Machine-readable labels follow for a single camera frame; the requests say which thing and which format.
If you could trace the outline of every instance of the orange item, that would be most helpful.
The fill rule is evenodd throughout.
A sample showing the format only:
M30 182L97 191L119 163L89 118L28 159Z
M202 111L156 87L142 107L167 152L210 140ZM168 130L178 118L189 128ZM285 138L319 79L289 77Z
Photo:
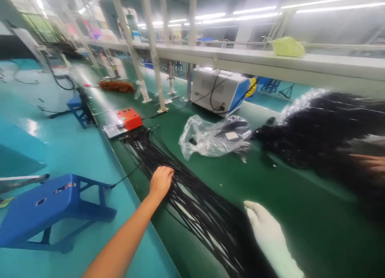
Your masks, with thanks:
M131 83L125 81L104 80L99 82L99 86L103 90L118 91L123 93L135 92Z
M116 114L127 130L133 130L143 125L141 117L132 108L126 108L116 112Z

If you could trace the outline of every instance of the cable pile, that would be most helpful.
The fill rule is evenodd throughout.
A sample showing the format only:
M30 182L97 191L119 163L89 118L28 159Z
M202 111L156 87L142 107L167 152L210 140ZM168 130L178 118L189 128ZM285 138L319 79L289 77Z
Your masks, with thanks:
M151 129L138 129L120 141L149 179L158 166L174 169L166 199L177 215L166 210L201 241L230 277L276 277L246 215L207 187Z

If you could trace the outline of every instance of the clear plastic bag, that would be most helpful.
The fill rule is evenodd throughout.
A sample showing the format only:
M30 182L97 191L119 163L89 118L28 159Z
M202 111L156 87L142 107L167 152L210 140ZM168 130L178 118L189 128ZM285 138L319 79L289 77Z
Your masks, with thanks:
M184 126L179 144L186 160L194 152L210 157L235 152L245 162L243 153L250 149L250 136L250 124L239 116L229 116L213 124L195 115Z

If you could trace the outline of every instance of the hand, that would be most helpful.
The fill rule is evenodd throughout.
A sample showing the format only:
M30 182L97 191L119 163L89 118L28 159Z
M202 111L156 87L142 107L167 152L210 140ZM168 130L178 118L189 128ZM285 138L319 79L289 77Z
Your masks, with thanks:
M166 166L158 167L151 178L149 195L163 200L170 189L173 175L174 169Z
M260 204L244 201L254 237L279 278L303 278L277 220Z
M350 156L358 158L359 163L371 172L385 173L385 157L358 154L350 154Z

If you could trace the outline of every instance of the white machine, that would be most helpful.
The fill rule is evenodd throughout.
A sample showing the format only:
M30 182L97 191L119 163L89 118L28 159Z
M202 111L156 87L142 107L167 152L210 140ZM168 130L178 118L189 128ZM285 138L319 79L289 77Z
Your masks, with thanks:
M241 106L249 87L250 80L239 73L194 69L191 101L225 118Z

